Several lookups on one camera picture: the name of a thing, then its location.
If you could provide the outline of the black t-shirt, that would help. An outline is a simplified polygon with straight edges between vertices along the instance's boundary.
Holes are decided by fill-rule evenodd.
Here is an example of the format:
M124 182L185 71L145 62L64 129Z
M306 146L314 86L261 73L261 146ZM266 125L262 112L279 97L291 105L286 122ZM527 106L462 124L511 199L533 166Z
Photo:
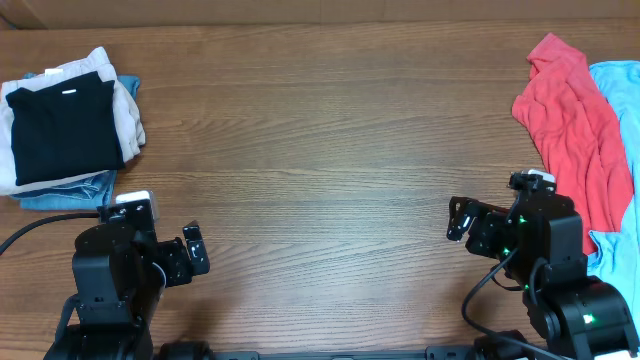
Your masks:
M114 82L91 72L6 96L18 186L124 167L113 111Z

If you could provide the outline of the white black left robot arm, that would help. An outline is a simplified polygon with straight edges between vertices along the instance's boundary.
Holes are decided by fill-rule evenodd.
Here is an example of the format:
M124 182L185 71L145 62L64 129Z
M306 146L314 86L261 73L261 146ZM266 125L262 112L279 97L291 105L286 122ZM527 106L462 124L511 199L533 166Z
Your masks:
M211 359L205 341L156 349L152 317L165 289L186 285L210 270L198 222L160 242L151 200L98 209L99 223L75 240L77 292L67 299L48 359Z

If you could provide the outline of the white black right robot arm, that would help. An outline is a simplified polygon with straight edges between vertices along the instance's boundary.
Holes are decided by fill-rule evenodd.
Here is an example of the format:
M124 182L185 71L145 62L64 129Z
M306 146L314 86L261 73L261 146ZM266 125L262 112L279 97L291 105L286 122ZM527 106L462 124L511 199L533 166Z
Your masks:
M498 332L470 320L483 335L468 358L595 359L621 351L638 356L627 302L613 285L587 273L582 221L569 197L521 191L511 208L454 197L447 237L498 262L466 297L503 271L515 281L531 326L546 342L538 347L516 330Z

